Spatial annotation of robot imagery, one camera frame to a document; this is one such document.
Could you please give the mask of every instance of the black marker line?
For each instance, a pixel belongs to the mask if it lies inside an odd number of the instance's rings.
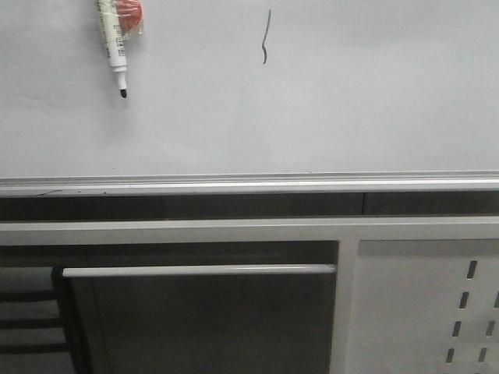
[[[271,26],[272,10],[268,9],[267,27],[265,29],[264,40],[262,41],[262,50],[264,51],[264,65],[267,63],[267,49],[265,48],[265,41],[267,40],[268,29]]]

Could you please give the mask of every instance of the metal bar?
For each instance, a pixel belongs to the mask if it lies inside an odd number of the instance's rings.
[[[324,274],[335,273],[335,265],[215,265],[215,266],[137,266],[67,268],[63,277],[151,277],[193,275],[250,275],[250,274]]]
[[[496,190],[499,171],[0,178],[0,196]]]
[[[64,245],[62,248],[68,251],[71,245],[303,242],[347,238],[497,239],[499,216],[0,223],[0,246]]]

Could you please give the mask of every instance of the whiteboard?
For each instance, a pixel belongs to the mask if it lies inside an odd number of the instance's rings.
[[[123,100],[93,0],[0,0],[0,179],[499,171],[497,0],[143,6]]]

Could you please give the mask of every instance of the whiteboard marker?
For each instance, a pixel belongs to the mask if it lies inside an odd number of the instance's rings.
[[[122,28],[119,25],[115,0],[97,0],[101,18],[102,39],[108,49],[109,66],[116,73],[119,92],[126,97],[126,56]]]

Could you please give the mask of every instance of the metal handle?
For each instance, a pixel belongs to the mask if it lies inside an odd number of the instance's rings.
[[[135,266],[135,267],[80,267],[66,268],[66,278],[85,277],[151,277],[231,274],[327,274],[335,273],[335,265],[213,265],[213,266]]]

